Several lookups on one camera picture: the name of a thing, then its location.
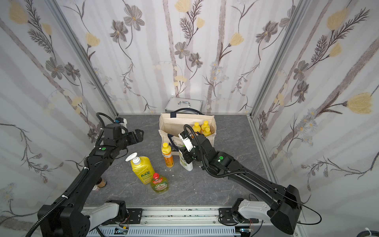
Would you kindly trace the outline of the white bottle green cap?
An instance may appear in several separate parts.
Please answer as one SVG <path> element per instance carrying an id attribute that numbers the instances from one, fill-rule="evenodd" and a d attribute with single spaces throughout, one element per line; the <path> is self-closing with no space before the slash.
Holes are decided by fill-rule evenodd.
<path id="1" fill-rule="evenodd" d="M 193 170 L 193 163 L 192 162 L 187 163 L 181 151 L 179 151 L 179 158 L 180 158 L 180 164 L 184 169 L 186 169 L 187 171 Z"/>

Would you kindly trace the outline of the orange soap bottle yellow cap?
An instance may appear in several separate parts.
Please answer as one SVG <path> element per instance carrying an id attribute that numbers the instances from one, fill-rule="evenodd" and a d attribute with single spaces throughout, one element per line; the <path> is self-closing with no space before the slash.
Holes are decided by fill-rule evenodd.
<path id="1" fill-rule="evenodd" d="M 201 125 L 201 132 L 203 133 L 208 127 L 209 127 L 209 121 L 205 120 L 203 124 Z"/>
<path id="2" fill-rule="evenodd" d="M 195 133 L 201 133 L 201 126 L 200 126 L 200 124 L 199 124 L 199 122 L 195 122 L 194 123 L 194 126 L 192 127 L 192 129 L 193 129 L 193 131 L 195 132 Z"/>
<path id="3" fill-rule="evenodd" d="M 162 155 L 165 160 L 165 164 L 168 168 L 171 168 L 174 166 L 174 160 L 172 156 L 172 148 L 168 143 L 163 143 L 162 145 Z"/>
<path id="4" fill-rule="evenodd" d="M 205 130 L 204 130 L 204 132 L 203 132 L 203 135 L 204 135 L 205 137 L 207 137 L 207 136 L 211 136 L 211 135 L 212 135 L 212 132 L 211 132 L 210 127 L 206 127 L 206 128 L 205 128 Z"/>

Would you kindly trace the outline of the green soap bottle red cap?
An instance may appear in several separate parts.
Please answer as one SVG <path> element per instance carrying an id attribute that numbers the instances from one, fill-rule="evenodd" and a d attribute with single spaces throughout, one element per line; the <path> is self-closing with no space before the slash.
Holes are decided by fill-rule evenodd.
<path id="1" fill-rule="evenodd" d="M 155 173 L 151 180 L 151 188 L 157 193 L 166 192 L 169 189 L 168 179 L 158 173 Z"/>

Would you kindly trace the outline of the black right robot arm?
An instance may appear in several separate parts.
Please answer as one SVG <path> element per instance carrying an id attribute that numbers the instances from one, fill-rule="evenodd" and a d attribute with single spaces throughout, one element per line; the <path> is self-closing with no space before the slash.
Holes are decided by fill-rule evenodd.
<path id="1" fill-rule="evenodd" d="M 262 211 L 261 219 L 270 222 L 285 234 L 292 235 L 300 224 L 299 217 L 305 207 L 299 190 L 288 185 L 271 182 L 244 167 L 233 156 L 216 151 L 203 134 L 195 132 L 188 124 L 179 135 L 184 146 L 180 148 L 185 161 L 197 161 L 202 169 L 214 178 L 228 178 L 253 193 L 266 203 L 267 211 Z"/>

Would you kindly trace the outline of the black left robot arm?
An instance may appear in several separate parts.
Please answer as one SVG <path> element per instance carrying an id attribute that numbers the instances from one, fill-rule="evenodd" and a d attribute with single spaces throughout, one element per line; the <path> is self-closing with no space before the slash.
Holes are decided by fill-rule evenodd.
<path id="1" fill-rule="evenodd" d="M 71 185 L 51 205 L 43 205 L 38 220 L 27 232 L 30 237 L 41 229 L 44 237 L 85 237 L 93 228 L 84 204 L 101 175 L 111 166 L 120 151 L 143 141 L 144 131 L 128 131 L 120 123 L 106 125 L 94 149 L 84 160 L 84 167 Z"/>

